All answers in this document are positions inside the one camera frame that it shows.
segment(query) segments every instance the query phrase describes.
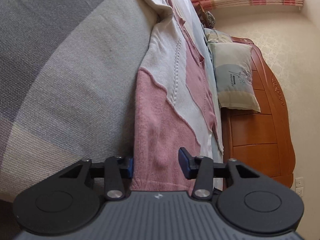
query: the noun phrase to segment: black circular joint cover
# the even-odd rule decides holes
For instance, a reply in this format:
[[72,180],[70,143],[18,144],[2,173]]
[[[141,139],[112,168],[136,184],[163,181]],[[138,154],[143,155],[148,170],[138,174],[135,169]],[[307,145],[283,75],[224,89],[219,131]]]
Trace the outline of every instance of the black circular joint cover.
[[277,234],[296,229],[303,203],[292,190],[273,181],[243,179],[218,198],[220,214],[249,234]]
[[94,191],[74,179],[60,178],[21,192],[13,202],[13,213],[26,231],[59,235],[86,225],[99,207]]

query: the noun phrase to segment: metal screw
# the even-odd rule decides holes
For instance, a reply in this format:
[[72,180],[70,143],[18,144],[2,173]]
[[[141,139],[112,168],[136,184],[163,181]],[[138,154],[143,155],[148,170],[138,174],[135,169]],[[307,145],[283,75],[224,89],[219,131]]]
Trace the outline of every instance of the metal screw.
[[109,190],[107,196],[111,198],[120,198],[122,197],[122,192],[120,190]]
[[208,196],[210,196],[210,192],[206,189],[197,189],[195,191],[195,195],[197,197],[208,197]]

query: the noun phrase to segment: mattress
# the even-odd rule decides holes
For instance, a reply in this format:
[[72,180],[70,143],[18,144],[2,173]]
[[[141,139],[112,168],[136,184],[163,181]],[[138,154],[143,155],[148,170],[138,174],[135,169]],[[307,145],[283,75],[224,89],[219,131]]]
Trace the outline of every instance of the mattress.
[[[213,68],[190,0],[173,0],[205,58],[222,162]],[[0,198],[81,158],[132,155],[137,69],[157,12],[144,0],[0,0]]]

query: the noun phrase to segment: pink knit fabric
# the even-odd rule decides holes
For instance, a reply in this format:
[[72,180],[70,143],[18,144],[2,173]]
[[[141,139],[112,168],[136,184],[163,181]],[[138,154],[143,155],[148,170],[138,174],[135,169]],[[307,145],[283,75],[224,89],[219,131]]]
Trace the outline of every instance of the pink knit fabric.
[[147,70],[138,70],[132,190],[190,191],[193,187],[194,182],[183,176],[178,150],[185,147],[199,155],[200,146],[166,95],[166,89]]

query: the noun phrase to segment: pillow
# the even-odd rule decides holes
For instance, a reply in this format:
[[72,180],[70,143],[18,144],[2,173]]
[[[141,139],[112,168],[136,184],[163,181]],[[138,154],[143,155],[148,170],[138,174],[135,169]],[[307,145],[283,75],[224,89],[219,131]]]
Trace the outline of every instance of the pillow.
[[210,43],[221,107],[260,112],[252,87],[251,49],[239,43]]
[[229,34],[219,32],[217,30],[204,28],[204,34],[208,40],[208,43],[228,42],[232,43],[232,39]]

